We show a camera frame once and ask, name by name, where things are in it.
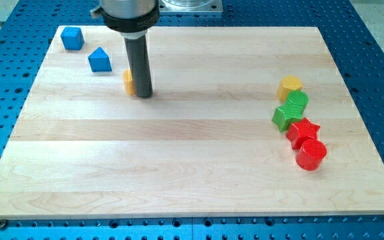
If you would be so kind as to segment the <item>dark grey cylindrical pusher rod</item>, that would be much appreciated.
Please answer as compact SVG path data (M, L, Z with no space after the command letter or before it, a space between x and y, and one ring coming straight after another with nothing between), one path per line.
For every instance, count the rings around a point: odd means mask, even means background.
M124 42L135 94L143 99L150 98L153 94L153 87L146 37L143 35L138 39L125 39Z

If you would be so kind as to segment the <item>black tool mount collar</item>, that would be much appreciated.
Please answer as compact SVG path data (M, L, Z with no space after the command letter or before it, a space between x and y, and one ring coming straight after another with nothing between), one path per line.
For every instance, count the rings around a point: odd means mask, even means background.
M102 17L111 30L126 39L138 39L159 20L158 4L98 4L90 10L91 17Z

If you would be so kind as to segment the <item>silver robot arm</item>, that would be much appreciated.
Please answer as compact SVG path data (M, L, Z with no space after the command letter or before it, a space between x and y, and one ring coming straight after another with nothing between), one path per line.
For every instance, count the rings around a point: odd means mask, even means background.
M90 10L92 18L102 17L105 25L124 38L136 96L153 94L146 34L159 20L157 0L100 0Z

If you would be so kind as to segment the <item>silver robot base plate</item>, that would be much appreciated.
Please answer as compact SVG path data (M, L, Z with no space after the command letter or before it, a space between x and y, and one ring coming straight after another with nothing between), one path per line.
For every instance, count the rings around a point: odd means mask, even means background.
M172 14L219 14L223 12L222 0L159 0L160 12Z

